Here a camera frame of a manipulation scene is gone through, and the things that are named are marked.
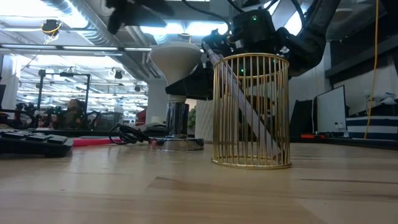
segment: gold wire basket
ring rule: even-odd
[[[214,64],[212,162],[283,169],[290,162],[289,63],[272,54],[240,54]]]

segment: wooden table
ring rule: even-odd
[[[398,223],[398,151],[292,144],[293,168],[204,151],[83,147],[0,158],[0,223]]]

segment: metal base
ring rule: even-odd
[[[225,162],[216,161],[214,159],[211,160],[212,163],[217,164],[219,166],[232,167],[238,169],[257,169],[257,170],[276,170],[276,169],[287,169],[292,167],[292,164],[281,164],[281,165],[273,165],[273,166],[256,166],[256,165],[244,165],[244,164],[230,164]]]
[[[149,148],[165,151],[203,150],[205,142],[197,138],[149,138]]]

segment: coiled cable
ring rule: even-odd
[[[113,131],[117,130],[120,140],[122,142],[116,142],[112,139]],[[118,145],[125,145],[125,144],[135,144],[137,142],[144,142],[149,140],[149,136],[143,133],[139,129],[135,129],[126,125],[117,124],[109,131],[109,139],[111,142],[118,144]]]

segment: computer monitor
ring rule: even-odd
[[[346,129],[346,100],[344,85],[318,96],[318,132],[339,132]]]
[[[1,103],[2,99],[4,98],[4,93],[6,92],[6,86],[5,85],[0,85],[0,110],[1,108]]]

